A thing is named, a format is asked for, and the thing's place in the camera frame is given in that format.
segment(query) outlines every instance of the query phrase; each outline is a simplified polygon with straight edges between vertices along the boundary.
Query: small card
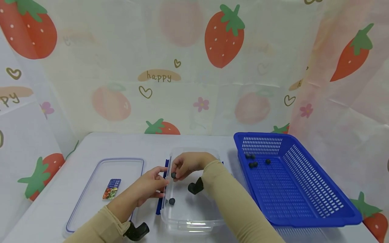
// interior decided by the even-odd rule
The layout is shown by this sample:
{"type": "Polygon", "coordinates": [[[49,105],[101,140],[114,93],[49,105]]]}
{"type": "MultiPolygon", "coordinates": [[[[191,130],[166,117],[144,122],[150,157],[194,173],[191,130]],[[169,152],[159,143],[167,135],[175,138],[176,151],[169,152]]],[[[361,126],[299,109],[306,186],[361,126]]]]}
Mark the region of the small card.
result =
{"type": "Polygon", "coordinates": [[[121,179],[111,179],[108,183],[107,189],[104,192],[103,199],[113,199],[119,188],[121,179]]]}

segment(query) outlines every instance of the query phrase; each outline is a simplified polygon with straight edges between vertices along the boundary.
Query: white table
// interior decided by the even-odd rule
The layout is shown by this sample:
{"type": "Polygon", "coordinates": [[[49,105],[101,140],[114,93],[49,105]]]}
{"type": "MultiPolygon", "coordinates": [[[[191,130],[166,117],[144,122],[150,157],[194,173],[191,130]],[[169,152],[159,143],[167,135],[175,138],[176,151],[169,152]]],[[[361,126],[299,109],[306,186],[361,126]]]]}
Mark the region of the white table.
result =
{"type": "MultiPolygon", "coordinates": [[[[139,157],[145,160],[144,171],[147,171],[157,165],[164,166],[165,159],[168,159],[174,147],[216,149],[224,165],[242,182],[242,172],[232,137],[91,133],[30,206],[4,243],[63,242],[64,225],[100,160],[113,157],[139,157]]],[[[150,228],[150,233],[141,242],[236,242],[226,227],[218,234],[210,236],[189,238],[170,235],[164,230],[161,217],[155,214],[157,202],[156,199],[148,200],[139,208],[136,218],[133,219],[136,226],[146,222],[150,228]]],[[[331,229],[284,229],[279,232],[287,243],[377,243],[363,224],[331,229]]]]}

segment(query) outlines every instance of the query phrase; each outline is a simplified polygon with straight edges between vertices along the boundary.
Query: beige sleeve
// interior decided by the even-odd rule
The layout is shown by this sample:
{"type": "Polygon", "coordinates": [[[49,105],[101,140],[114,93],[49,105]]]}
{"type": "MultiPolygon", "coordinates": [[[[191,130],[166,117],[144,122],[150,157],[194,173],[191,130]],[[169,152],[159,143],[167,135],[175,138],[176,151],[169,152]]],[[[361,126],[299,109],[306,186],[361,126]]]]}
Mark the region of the beige sleeve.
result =
{"type": "Polygon", "coordinates": [[[204,189],[240,243],[285,243],[243,186],[219,161],[204,168],[204,189]]]}
{"type": "Polygon", "coordinates": [[[130,222],[121,223],[107,206],[69,236],[64,243],[116,243],[123,241],[123,234],[130,222]]]}

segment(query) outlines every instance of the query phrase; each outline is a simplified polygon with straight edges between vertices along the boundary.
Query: finger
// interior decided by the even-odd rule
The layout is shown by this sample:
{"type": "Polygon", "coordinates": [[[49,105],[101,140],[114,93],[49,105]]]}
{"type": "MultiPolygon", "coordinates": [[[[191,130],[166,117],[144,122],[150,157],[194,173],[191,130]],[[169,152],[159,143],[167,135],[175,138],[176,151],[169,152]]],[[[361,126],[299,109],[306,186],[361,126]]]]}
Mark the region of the finger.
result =
{"type": "Polygon", "coordinates": [[[189,163],[183,163],[182,166],[176,170],[176,175],[175,175],[176,178],[179,179],[189,170],[188,164],[189,163]]]}
{"type": "Polygon", "coordinates": [[[185,178],[188,177],[188,175],[190,175],[192,172],[193,172],[193,171],[191,171],[191,170],[186,171],[185,174],[183,174],[182,176],[180,176],[180,177],[178,178],[178,180],[183,180],[183,179],[185,179],[185,178]]]}
{"type": "Polygon", "coordinates": [[[157,166],[149,170],[150,173],[152,173],[154,176],[158,175],[161,172],[168,171],[167,167],[157,166]]]}
{"type": "Polygon", "coordinates": [[[164,187],[161,187],[161,188],[159,188],[159,189],[157,189],[157,191],[160,191],[160,192],[164,192],[165,191],[165,188],[164,187]]]}
{"type": "Polygon", "coordinates": [[[162,177],[162,176],[160,176],[160,175],[156,175],[156,176],[154,177],[154,179],[156,179],[156,180],[162,180],[162,179],[163,179],[163,177],[162,177]]]}
{"type": "Polygon", "coordinates": [[[150,198],[163,198],[164,195],[165,194],[160,192],[154,192],[153,194],[151,194],[150,198]]]}
{"type": "Polygon", "coordinates": [[[177,156],[177,158],[173,160],[172,172],[176,172],[176,169],[181,167],[183,162],[184,162],[184,157],[182,156],[182,154],[180,154],[179,156],[177,156]]]}
{"type": "Polygon", "coordinates": [[[158,190],[158,188],[166,187],[169,184],[169,181],[162,178],[160,180],[154,180],[154,189],[158,190]]]}

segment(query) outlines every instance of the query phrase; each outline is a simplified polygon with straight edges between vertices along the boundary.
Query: clear plastic container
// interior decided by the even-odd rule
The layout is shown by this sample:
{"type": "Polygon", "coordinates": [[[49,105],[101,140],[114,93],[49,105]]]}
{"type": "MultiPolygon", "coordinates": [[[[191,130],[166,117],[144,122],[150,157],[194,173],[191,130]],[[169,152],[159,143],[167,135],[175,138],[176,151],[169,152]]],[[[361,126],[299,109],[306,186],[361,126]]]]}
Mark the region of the clear plastic container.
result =
{"type": "Polygon", "coordinates": [[[139,158],[113,158],[101,160],[87,182],[73,212],[65,225],[63,236],[69,237],[111,200],[103,199],[111,179],[121,179],[115,197],[134,183],[143,172],[144,160],[139,158]]]}
{"type": "Polygon", "coordinates": [[[216,202],[202,190],[197,195],[188,191],[188,185],[196,183],[202,176],[202,171],[191,173],[185,180],[173,182],[171,169],[173,160],[183,152],[209,152],[220,160],[218,152],[212,149],[174,148],[170,154],[170,161],[166,179],[170,181],[165,189],[162,200],[161,217],[166,228],[173,234],[209,234],[216,232],[225,222],[217,208],[216,202]],[[174,198],[175,204],[169,204],[174,198]]]}

